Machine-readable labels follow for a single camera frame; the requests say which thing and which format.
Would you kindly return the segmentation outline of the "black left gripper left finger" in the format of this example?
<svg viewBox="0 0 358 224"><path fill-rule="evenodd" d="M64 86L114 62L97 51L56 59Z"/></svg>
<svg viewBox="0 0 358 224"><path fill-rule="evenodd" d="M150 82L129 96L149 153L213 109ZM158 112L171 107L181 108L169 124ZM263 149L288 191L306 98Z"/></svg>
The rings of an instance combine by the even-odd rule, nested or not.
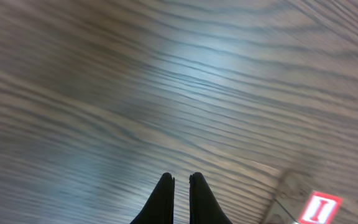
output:
<svg viewBox="0 0 358 224"><path fill-rule="evenodd" d="M150 197L131 224L173 224L175 178L162 174Z"/></svg>

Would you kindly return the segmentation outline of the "red I letter block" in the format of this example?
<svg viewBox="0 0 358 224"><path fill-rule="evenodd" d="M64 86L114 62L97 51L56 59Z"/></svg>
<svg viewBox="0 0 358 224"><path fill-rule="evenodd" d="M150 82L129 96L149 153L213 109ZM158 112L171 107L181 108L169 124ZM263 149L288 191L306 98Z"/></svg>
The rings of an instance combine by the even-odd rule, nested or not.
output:
<svg viewBox="0 0 358 224"><path fill-rule="evenodd" d="M262 224L330 224L343 198L328 194L309 175L287 172Z"/></svg>

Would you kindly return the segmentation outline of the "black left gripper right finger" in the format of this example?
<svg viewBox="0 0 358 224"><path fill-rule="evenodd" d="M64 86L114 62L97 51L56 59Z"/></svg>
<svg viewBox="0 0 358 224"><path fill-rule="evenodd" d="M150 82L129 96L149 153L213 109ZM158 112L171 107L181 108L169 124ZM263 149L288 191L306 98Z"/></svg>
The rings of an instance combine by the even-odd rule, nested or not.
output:
<svg viewBox="0 0 358 224"><path fill-rule="evenodd" d="M190 175L190 224L232 224L200 172Z"/></svg>

